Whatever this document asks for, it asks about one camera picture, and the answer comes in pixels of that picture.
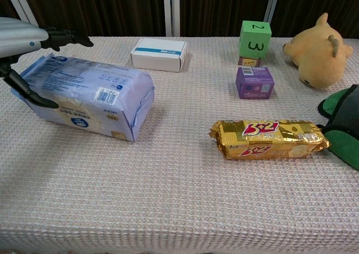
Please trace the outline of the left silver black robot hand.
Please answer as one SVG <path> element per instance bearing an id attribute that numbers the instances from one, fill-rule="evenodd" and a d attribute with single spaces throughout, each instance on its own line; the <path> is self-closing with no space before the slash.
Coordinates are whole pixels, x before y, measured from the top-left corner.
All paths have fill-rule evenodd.
<path id="1" fill-rule="evenodd" d="M 54 26 L 40 27 L 18 19 L 1 17 L 1 78 L 29 102 L 40 107 L 57 109 L 57 103 L 33 91 L 11 65 L 17 63 L 24 54 L 41 48 L 51 48 L 58 52 L 60 47 L 67 44 L 81 44 L 85 47 L 94 45 L 87 35 L 76 30 Z"/>

